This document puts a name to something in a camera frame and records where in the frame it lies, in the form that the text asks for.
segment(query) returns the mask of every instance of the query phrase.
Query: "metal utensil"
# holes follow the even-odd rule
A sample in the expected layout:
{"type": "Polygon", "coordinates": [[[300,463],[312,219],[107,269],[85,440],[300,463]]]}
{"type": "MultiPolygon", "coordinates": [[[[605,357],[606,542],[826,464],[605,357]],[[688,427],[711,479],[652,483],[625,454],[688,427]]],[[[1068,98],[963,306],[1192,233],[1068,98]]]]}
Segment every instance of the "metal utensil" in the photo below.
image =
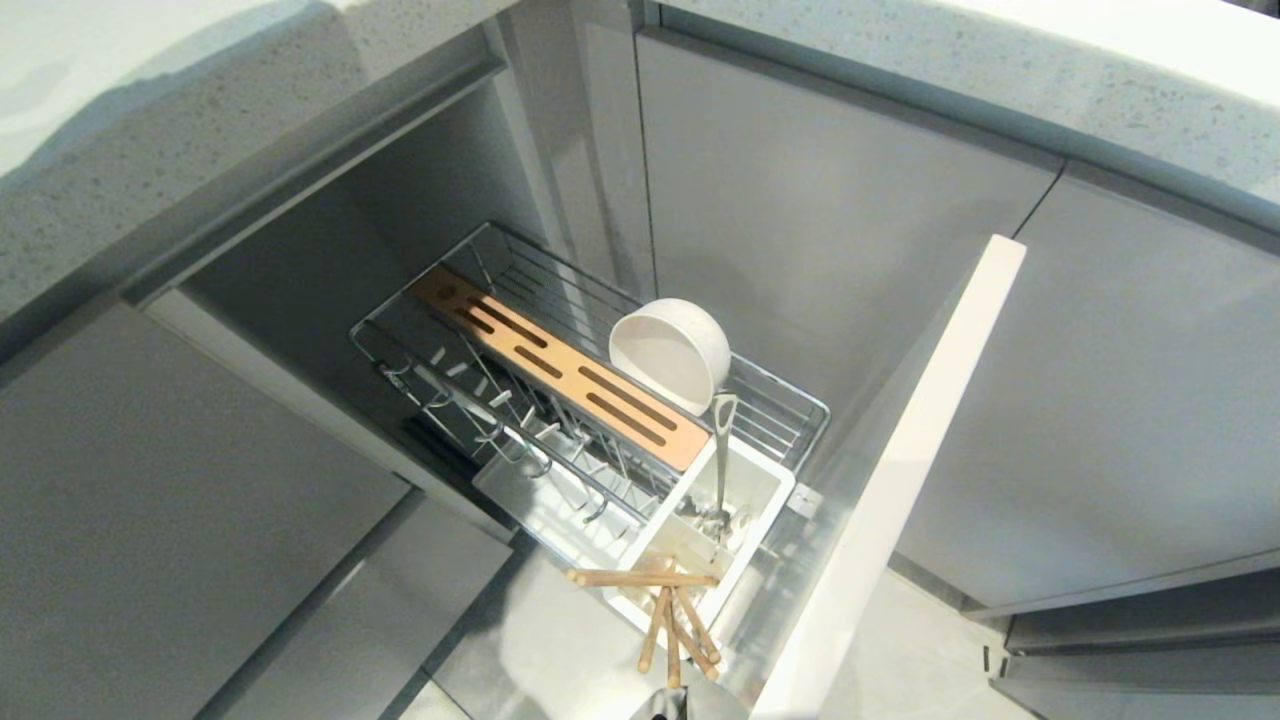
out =
{"type": "Polygon", "coordinates": [[[724,479],[728,477],[728,438],[733,436],[737,396],[732,392],[717,395],[712,401],[712,415],[716,420],[716,509],[708,514],[708,524],[716,528],[716,542],[719,542],[730,521],[724,510],[724,479]]]}

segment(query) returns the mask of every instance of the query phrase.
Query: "white plastic tray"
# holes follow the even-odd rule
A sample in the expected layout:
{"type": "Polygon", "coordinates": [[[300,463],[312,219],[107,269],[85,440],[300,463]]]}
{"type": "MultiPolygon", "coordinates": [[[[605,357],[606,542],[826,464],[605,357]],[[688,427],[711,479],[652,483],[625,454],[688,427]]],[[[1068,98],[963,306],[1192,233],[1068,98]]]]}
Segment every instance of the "white plastic tray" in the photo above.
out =
{"type": "MultiPolygon", "coordinates": [[[[751,520],[740,534],[727,538],[728,547],[717,547],[709,538],[678,515],[676,509],[689,496],[699,507],[716,502],[716,441],[694,459],[662,507],[640,536],[622,553],[618,569],[645,569],[676,559],[680,571],[719,578],[719,584],[705,592],[691,592],[699,618],[716,634],[713,623],[733,585],[742,577],[751,556],[773,525],[787,497],[795,488],[795,475],[739,438],[730,439],[728,475],[724,483],[724,507],[731,512],[745,510],[751,520]]],[[[654,594],[649,588],[605,588],[604,598],[613,610],[640,630],[649,628],[654,594]]],[[[663,648],[666,634],[658,634],[663,648]]]]}

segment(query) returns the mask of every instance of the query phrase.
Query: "kitchen cabinet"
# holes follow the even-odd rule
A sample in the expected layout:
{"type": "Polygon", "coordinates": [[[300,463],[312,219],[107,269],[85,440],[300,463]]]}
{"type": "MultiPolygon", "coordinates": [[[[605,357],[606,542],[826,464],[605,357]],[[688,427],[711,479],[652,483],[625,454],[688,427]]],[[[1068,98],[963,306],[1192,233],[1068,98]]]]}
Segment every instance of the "kitchen cabinet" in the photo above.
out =
{"type": "Polygon", "coordinates": [[[1071,165],[899,550],[987,606],[1280,565],[1280,238],[1071,165]]]}
{"type": "Polygon", "coordinates": [[[131,307],[74,325],[0,386],[3,715],[191,717],[407,484],[131,307]]]}
{"type": "Polygon", "coordinates": [[[1263,720],[1280,712],[1280,644],[1012,657],[992,687],[1048,720],[1263,720]]]}
{"type": "Polygon", "coordinates": [[[660,295],[849,432],[1062,160],[781,65],[636,37],[660,295]]]}
{"type": "Polygon", "coordinates": [[[379,717],[509,553],[411,491],[335,569],[307,621],[198,719],[379,717]]]}

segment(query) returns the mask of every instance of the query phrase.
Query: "white bowl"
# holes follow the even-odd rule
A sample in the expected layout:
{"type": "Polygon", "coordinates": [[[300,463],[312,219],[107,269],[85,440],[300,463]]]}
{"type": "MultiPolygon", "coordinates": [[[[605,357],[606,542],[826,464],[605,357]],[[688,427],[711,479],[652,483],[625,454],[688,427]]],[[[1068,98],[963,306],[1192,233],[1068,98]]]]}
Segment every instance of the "white bowl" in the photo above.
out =
{"type": "Polygon", "coordinates": [[[609,333],[609,363],[695,416],[728,378],[730,357],[716,318],[687,300],[654,300],[609,333]]]}

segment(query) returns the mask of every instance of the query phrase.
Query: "granite countertop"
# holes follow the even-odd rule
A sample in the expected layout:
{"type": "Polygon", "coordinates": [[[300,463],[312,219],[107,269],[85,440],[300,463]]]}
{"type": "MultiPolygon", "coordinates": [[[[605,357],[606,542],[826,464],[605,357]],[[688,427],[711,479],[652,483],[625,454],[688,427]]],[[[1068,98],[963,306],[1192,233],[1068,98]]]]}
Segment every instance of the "granite countertop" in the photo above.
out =
{"type": "Polygon", "coordinates": [[[513,3],[72,0],[0,23],[0,323],[513,3]]]}
{"type": "MultiPolygon", "coordinates": [[[[175,201],[511,4],[81,0],[6,23],[0,323],[175,201]]],[[[1115,156],[1105,164],[1245,219],[1280,217],[1280,22],[1248,10],[1216,0],[669,5],[1007,111],[986,123],[997,132],[1062,133],[1043,145],[1069,154],[1092,142],[1115,156]]]]}

